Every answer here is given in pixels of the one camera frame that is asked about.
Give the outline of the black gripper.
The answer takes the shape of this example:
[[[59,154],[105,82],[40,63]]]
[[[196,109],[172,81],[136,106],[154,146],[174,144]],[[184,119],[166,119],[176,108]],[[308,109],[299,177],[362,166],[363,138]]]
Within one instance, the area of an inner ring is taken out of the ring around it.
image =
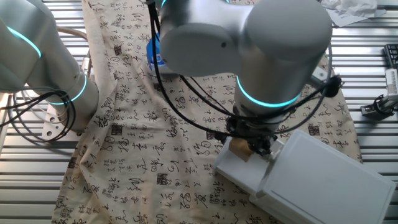
[[[228,132],[234,138],[245,139],[250,150],[260,156],[267,156],[271,153],[271,144],[278,137],[271,130],[273,125],[261,123],[259,126],[252,122],[237,118],[228,118]]]

